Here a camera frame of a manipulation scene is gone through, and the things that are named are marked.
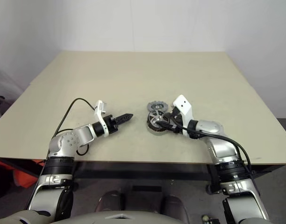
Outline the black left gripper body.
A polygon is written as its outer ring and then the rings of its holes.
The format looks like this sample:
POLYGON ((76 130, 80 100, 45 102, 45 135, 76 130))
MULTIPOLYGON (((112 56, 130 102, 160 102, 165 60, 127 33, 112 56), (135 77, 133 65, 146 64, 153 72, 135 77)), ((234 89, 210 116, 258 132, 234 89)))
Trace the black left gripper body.
POLYGON ((118 131, 118 124, 112 115, 103 117, 109 134, 113 134, 118 131))

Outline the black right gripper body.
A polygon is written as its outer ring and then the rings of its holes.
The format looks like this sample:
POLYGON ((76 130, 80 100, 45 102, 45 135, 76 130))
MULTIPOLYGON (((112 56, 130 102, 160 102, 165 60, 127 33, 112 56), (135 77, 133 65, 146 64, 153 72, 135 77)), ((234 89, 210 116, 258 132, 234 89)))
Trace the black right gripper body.
POLYGON ((177 134, 183 134, 183 129, 180 126, 183 126, 182 115, 180 114, 180 110, 177 107, 174 107, 171 111, 173 114, 173 119, 168 119, 169 123, 173 123, 177 126, 177 134))

